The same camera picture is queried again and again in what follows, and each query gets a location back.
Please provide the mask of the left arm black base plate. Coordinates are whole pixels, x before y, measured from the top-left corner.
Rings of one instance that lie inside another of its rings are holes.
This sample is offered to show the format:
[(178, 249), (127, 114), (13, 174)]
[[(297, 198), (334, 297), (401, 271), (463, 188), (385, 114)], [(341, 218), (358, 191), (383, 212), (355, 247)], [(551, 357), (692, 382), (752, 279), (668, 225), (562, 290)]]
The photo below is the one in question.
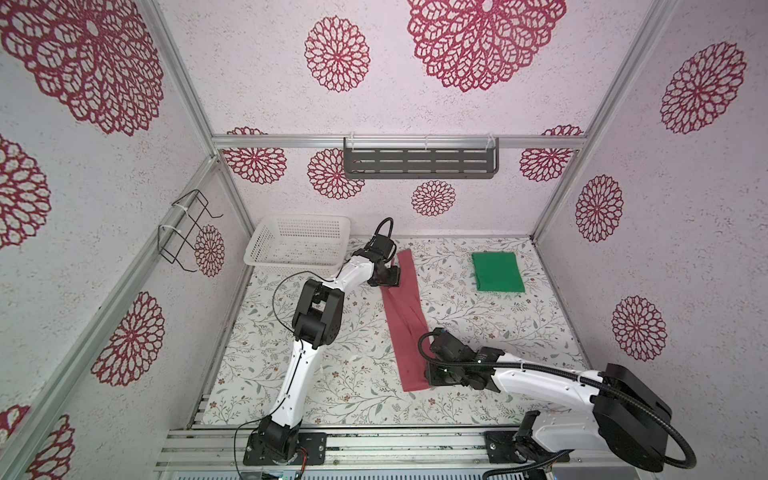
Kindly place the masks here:
[(252, 431), (248, 437), (244, 466), (317, 466), (325, 463), (328, 435), (325, 432), (294, 432), (285, 439), (268, 439)]

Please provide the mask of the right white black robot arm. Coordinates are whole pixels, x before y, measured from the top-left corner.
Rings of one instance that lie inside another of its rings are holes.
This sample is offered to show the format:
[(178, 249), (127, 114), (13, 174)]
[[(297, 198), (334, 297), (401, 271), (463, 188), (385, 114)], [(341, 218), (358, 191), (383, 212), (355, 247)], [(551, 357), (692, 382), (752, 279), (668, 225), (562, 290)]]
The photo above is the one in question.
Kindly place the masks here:
[(670, 408), (626, 368), (573, 372), (526, 362), (502, 350), (473, 350), (443, 328), (420, 337), (431, 386), (525, 395), (566, 407), (564, 413), (527, 412), (511, 435), (490, 435), (492, 459), (515, 473), (543, 475), (576, 450), (610, 452), (647, 472), (663, 470)]

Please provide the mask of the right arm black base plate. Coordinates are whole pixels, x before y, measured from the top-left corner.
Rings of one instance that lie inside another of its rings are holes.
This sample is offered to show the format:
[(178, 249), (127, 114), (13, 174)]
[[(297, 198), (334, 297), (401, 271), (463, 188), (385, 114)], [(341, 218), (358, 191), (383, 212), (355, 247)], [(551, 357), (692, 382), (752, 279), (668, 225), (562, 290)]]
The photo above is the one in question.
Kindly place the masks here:
[(486, 453), (491, 464), (514, 463), (518, 465), (556, 462), (556, 455), (563, 452), (569, 459), (571, 450), (549, 450), (533, 437), (533, 427), (541, 416), (539, 410), (527, 412), (522, 422), (514, 428), (487, 430), (483, 433)]

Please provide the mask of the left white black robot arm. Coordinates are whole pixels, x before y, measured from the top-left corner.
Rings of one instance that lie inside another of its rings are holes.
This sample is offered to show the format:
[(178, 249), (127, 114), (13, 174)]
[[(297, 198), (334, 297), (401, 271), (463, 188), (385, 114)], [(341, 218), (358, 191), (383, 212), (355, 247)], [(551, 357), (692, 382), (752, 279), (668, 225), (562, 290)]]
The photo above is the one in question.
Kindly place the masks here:
[(302, 287), (292, 317), (293, 346), (286, 378), (271, 411), (259, 422), (257, 438), (283, 457), (298, 443), (306, 398), (324, 351), (337, 338), (346, 294), (367, 284), (399, 285), (400, 268), (392, 263), (395, 241), (376, 233), (352, 254), (329, 280), (309, 279)]

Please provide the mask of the pink red tank top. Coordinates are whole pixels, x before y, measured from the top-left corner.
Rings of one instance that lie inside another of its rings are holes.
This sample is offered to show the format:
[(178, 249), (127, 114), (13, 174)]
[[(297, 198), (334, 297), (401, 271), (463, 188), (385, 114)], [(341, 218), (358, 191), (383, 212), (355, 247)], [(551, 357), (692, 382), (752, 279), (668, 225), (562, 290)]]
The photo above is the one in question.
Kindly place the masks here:
[(427, 362), (418, 350), (418, 340), (428, 332), (428, 325), (412, 251), (399, 252), (396, 265), (400, 267), (399, 285), (381, 287), (381, 294), (402, 389), (415, 392), (429, 388)]

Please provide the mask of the green tank top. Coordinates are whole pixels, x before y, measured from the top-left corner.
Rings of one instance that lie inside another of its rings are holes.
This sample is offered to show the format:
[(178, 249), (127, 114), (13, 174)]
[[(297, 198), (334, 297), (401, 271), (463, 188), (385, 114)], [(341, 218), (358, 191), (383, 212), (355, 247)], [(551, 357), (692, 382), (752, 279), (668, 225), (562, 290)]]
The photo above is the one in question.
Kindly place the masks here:
[(483, 292), (524, 293), (525, 285), (514, 252), (472, 254), (476, 286)]

